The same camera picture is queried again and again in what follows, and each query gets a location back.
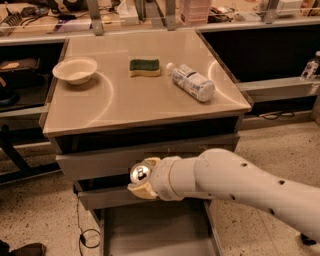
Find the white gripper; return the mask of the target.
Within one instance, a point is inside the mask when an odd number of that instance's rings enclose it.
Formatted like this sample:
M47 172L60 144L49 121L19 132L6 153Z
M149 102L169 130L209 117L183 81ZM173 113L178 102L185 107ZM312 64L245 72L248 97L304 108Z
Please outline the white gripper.
M164 201L181 201L185 198L212 199L196 183L196 158L150 157L143 163L152 170L150 182L129 184L128 190L136 197L153 200L157 196Z

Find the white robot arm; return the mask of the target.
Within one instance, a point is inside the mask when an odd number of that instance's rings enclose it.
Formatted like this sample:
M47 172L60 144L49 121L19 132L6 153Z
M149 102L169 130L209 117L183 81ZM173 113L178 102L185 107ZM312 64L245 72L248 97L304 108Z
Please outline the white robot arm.
M192 158L147 158L132 167L128 190L149 200L233 200L320 241L319 188L274 176L225 149Z

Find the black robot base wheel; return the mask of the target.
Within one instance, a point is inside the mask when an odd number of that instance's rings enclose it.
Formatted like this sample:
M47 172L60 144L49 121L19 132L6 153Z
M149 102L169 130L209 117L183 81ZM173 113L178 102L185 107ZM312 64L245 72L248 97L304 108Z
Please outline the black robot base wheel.
M304 235L303 233L300 234L300 238L301 238L302 243L306 246L312 246L312 245L317 244L317 242L315 240L309 238L308 236Z

